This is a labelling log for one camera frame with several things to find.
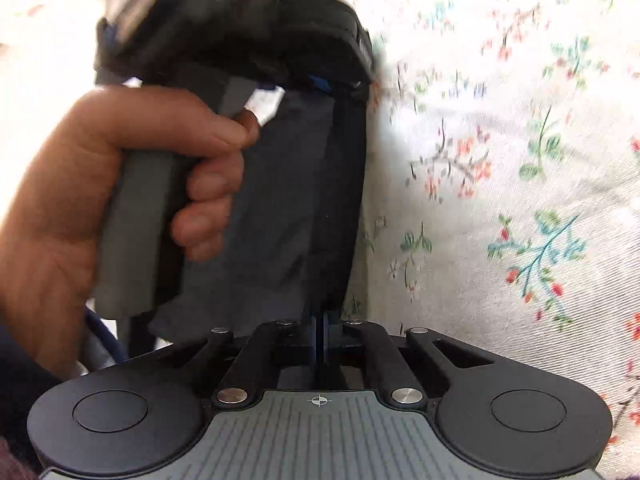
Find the triangular cutout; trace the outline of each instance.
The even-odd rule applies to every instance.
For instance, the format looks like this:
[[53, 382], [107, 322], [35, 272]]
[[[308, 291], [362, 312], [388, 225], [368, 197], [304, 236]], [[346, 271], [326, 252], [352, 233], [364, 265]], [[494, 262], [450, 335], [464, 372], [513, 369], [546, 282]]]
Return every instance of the triangular cutout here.
[[494, 363], [485, 357], [460, 348], [458, 345], [445, 341], [444, 339], [437, 339], [433, 342], [433, 345], [440, 350], [444, 357], [446, 357], [456, 368], [474, 368], [476, 366], [490, 365]]

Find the sleeve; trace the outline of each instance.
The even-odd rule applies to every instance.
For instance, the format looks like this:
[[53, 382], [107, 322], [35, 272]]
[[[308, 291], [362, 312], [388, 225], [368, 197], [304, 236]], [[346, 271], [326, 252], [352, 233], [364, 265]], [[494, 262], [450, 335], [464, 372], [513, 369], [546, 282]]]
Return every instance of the sleeve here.
[[15, 458], [37, 473], [42, 466], [27, 435], [27, 416], [38, 397], [59, 383], [0, 324], [0, 437]]

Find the circular cap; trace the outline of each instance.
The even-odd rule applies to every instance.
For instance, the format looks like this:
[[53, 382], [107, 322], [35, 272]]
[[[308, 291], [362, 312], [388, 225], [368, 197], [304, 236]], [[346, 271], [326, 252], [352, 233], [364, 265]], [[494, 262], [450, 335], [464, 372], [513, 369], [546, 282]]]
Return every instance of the circular cap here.
[[536, 390], [503, 393], [491, 403], [491, 412], [507, 428], [527, 433], [552, 430], [566, 416], [566, 408], [560, 400]]
[[239, 404], [246, 400], [247, 394], [240, 388], [225, 388], [218, 392], [217, 398], [225, 404]]
[[96, 433], [115, 433], [132, 428], [146, 417], [146, 400], [123, 390], [106, 390], [89, 395], [74, 408], [80, 426]]
[[400, 404], [415, 404], [422, 400], [422, 393], [415, 388], [398, 388], [394, 390], [391, 397]]

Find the metal screw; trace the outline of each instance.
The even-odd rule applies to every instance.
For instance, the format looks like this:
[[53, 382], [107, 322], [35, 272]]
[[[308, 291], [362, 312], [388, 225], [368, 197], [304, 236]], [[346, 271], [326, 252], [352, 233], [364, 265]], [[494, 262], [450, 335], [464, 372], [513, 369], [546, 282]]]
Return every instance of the metal screw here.
[[216, 397], [224, 404], [239, 404], [246, 400], [247, 393], [241, 388], [225, 388], [220, 390]]
[[422, 393], [415, 388], [398, 388], [391, 397], [400, 404], [415, 404], [422, 400]]

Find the gray handle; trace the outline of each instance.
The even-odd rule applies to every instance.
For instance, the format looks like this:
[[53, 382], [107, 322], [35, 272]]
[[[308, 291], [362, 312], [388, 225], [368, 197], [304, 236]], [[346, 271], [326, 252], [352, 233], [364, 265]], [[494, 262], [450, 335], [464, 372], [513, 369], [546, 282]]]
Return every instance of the gray handle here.
[[[103, 73], [97, 81], [115, 82]], [[224, 116], [241, 110], [255, 89], [253, 81], [229, 79], [219, 70], [192, 64], [180, 68], [171, 86], [190, 90]], [[167, 226], [184, 205], [186, 197], [180, 199], [180, 194], [185, 193], [187, 170], [193, 163], [175, 153], [127, 153], [100, 237], [93, 292], [100, 317], [126, 319], [148, 312], [156, 306], [159, 286], [180, 280], [182, 257], [177, 248], [167, 250], [171, 244]], [[180, 262], [166, 266], [161, 258], [180, 258]], [[169, 299], [166, 293], [163, 296], [162, 301]]]

